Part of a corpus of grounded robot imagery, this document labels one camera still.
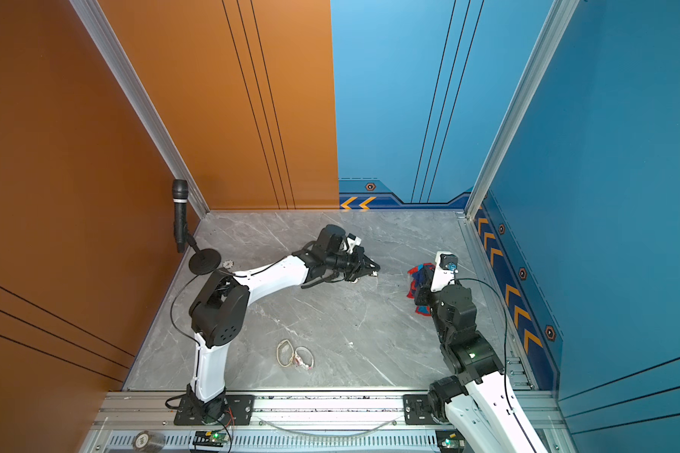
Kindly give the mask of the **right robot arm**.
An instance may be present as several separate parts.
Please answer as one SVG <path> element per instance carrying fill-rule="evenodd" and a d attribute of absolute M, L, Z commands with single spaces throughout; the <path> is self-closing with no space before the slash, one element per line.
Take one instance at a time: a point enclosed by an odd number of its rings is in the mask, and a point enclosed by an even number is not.
<path fill-rule="evenodd" d="M 433 382 L 428 400 L 434 420 L 450 424 L 474 452 L 546 452 L 519 404 L 504 359 L 479 332 L 472 290 L 455 264 L 423 264 L 409 272 L 409 296 L 431 317 L 449 377 Z"/>

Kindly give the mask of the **pink white watch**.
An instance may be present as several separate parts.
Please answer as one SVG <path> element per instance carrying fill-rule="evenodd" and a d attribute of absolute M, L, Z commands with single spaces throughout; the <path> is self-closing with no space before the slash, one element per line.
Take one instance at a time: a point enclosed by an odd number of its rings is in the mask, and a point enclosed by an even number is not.
<path fill-rule="evenodd" d="M 296 366 L 305 370 L 311 370 L 315 367 L 315 356 L 307 347 L 296 347 L 293 353 L 293 361 Z"/>

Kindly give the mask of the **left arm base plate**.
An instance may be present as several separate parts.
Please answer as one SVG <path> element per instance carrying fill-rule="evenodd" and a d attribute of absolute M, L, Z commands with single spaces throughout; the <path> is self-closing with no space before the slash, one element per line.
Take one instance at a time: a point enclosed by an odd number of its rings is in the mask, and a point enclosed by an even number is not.
<path fill-rule="evenodd" d="M 175 409 L 175 426 L 248 426 L 254 410 L 253 394 L 224 394 L 204 404 L 183 394 Z"/>

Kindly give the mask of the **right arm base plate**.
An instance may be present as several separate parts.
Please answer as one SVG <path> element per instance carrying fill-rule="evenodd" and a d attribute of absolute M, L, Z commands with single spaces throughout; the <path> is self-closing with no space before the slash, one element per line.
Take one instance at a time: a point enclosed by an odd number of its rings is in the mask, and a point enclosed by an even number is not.
<path fill-rule="evenodd" d="M 404 421 L 408 426 L 445 425 L 448 423 L 440 401 L 432 394 L 404 394 L 402 405 Z"/>

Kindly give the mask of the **red and blue cloth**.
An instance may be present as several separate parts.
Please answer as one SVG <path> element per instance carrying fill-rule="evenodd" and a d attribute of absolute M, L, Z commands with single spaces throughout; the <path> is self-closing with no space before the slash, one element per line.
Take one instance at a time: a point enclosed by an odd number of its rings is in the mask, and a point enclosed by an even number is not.
<path fill-rule="evenodd" d="M 410 289 L 407 297 L 414 300 L 415 312 L 422 316 L 431 317 L 432 283 L 436 266 L 433 263 L 419 264 L 408 271 L 411 277 Z"/>

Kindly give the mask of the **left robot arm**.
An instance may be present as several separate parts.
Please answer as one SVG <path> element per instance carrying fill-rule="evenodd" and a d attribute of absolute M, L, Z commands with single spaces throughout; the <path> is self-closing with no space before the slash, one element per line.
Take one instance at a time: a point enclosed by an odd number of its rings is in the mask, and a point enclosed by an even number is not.
<path fill-rule="evenodd" d="M 277 262 L 234 273 L 213 271 L 189 310 L 196 342 L 190 394 L 201 404 L 224 396 L 230 343 L 240 333 L 253 303 L 290 287 L 355 282 L 376 277 L 380 270 L 360 238 L 340 226 L 328 225 L 317 239 Z"/>

